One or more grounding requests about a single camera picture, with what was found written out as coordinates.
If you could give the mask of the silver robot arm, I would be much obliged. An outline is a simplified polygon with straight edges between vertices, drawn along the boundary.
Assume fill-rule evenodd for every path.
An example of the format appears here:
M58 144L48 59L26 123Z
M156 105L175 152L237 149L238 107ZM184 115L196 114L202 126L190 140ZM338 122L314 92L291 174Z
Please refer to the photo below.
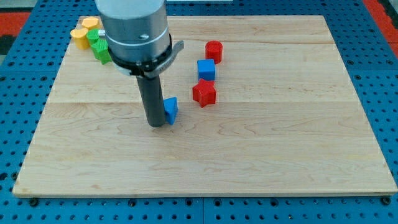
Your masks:
M96 0L108 52L127 75L153 79L168 69L184 41L172 43L164 0Z

